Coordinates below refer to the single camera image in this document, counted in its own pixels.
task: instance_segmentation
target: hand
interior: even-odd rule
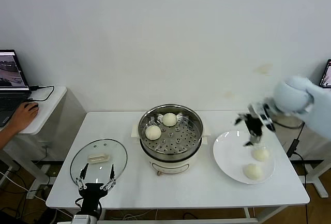
[[[15,111],[14,115],[11,117],[11,120],[8,124],[8,128],[11,129],[13,132],[18,133],[25,129],[37,116],[38,114],[38,104],[33,103],[22,103]]]

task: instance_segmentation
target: white desk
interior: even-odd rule
[[[51,92],[51,88],[43,88],[37,91],[33,91],[31,97],[33,99],[45,99],[49,93]],[[64,86],[56,86],[54,92],[49,97],[47,101],[39,101],[39,112],[36,118],[30,123],[30,125],[25,128],[23,131],[16,135],[13,138],[13,141],[9,142],[3,151],[0,151],[0,159],[3,160],[11,169],[17,169],[17,165],[12,161],[15,160],[19,163],[25,170],[27,170],[31,175],[33,175],[36,180],[32,184],[30,190],[38,189],[41,184],[47,184],[50,180],[45,172],[47,172],[49,166],[45,165],[40,170],[36,165],[34,165],[24,154],[24,150],[20,148],[20,142],[24,142],[20,139],[20,135],[29,135],[29,139],[32,140],[32,144],[34,144],[33,135],[37,134],[42,127],[44,126],[47,119],[53,113],[54,109],[63,98],[66,93],[67,88]],[[52,178],[49,181],[49,184],[52,184],[55,181],[55,178]],[[28,193],[27,198],[32,199],[34,197],[34,193]]]
[[[245,185],[224,174],[212,152],[214,140],[227,130],[236,129],[237,111],[201,111],[198,115],[208,126],[211,136],[202,145],[198,160],[181,174],[157,176],[147,162],[140,144],[130,137],[132,125],[143,112],[90,112],[72,144],[67,158],[47,199],[48,207],[77,208],[78,188],[70,177],[75,154],[88,143],[104,138],[121,142],[128,153],[128,163],[116,186],[101,199],[105,209],[125,208],[238,208],[271,207],[257,218],[235,220],[262,223],[288,205],[309,202],[309,197],[288,160],[276,135],[264,134],[276,160],[274,175],[265,183]],[[244,124],[237,127],[246,129]]]

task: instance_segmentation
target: person's arm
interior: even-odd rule
[[[11,117],[8,125],[0,131],[0,149],[2,149],[16,134],[25,129],[37,116],[38,104],[33,103],[22,103]]]

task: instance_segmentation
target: glass lid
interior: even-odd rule
[[[76,177],[88,163],[85,183],[107,183],[112,165],[115,179],[123,173],[128,160],[124,146],[116,140],[102,139],[91,142],[83,147],[73,158],[70,166],[71,179],[75,184]]]

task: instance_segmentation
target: electric steamer pot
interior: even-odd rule
[[[162,118],[167,113],[177,116],[177,124],[165,126]],[[161,137],[149,140],[145,131],[148,126],[161,129]],[[191,109],[165,104],[147,111],[140,119],[138,134],[141,148],[155,170],[163,173],[180,173],[187,170],[196,159],[202,142],[203,125],[200,117]]]

